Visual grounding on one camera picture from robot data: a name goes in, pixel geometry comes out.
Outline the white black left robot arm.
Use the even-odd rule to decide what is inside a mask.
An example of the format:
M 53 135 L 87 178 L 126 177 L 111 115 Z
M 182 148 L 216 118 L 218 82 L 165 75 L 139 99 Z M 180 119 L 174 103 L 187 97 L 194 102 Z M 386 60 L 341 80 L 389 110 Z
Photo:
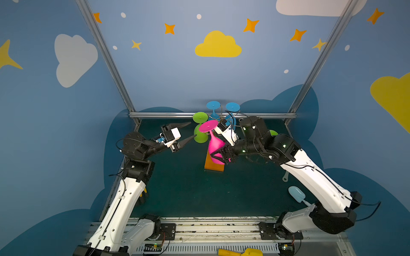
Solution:
M 168 149 L 177 152 L 194 139 L 195 135 L 181 139 L 180 129 L 188 125 L 189 122 L 164 125 L 161 133 L 151 140 L 137 131 L 120 140 L 123 144 L 120 151 L 127 159 L 122 171 L 117 173 L 121 182 L 101 224 L 87 245 L 75 249 L 75 256 L 131 256 L 145 240 L 160 237 L 161 221 L 157 215 L 144 214 L 129 232 L 125 228 L 152 176 L 155 163 L 149 158 Z

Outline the pink wine glass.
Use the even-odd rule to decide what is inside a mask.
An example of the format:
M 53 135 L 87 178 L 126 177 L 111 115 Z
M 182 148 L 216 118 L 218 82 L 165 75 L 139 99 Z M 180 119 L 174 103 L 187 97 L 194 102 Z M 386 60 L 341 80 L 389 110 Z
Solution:
M 209 146 L 208 146 L 208 153 L 210 155 L 225 146 L 225 142 L 223 140 L 217 138 L 213 133 L 213 130 L 217 126 L 217 124 L 218 124 L 217 120 L 211 120 L 211 121 L 205 122 L 204 124 L 202 124 L 199 127 L 200 132 L 202 132 L 202 133 L 209 132 L 209 134 L 211 136 L 211 140 L 210 140 Z

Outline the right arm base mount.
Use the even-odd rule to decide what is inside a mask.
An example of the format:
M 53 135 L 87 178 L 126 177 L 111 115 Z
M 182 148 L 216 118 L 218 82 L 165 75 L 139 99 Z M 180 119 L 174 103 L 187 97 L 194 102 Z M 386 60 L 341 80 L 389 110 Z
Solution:
M 283 225 L 285 214 L 283 212 L 276 223 L 260 222 L 258 224 L 259 233 L 262 240 L 302 240 L 303 234 L 298 232 L 291 232 Z

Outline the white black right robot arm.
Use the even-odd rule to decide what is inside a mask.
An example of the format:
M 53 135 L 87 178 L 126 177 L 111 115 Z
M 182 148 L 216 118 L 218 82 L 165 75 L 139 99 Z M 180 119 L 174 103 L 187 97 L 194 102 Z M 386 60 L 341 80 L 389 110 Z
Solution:
M 250 116 L 240 121 L 243 139 L 217 120 L 204 123 L 199 130 L 211 135 L 209 154 L 214 163 L 226 165 L 240 155 L 259 155 L 290 173 L 316 197 L 316 203 L 280 215 L 274 224 L 274 232 L 280 239 L 290 239 L 299 231 L 316 228 L 336 235 L 356 223 L 355 209 L 362 203 L 361 194 L 337 184 L 293 138 L 283 133 L 273 135 L 262 118 Z

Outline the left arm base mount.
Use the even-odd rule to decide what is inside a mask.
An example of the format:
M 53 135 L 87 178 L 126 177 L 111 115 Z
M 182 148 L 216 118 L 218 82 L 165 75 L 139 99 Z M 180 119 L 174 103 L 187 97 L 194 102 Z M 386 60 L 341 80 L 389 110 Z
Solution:
M 147 237 L 146 241 L 174 241 L 176 235 L 176 224 L 166 224 L 161 221 L 158 215 L 144 214 L 139 218 L 141 220 L 151 221 L 153 223 L 153 232 Z

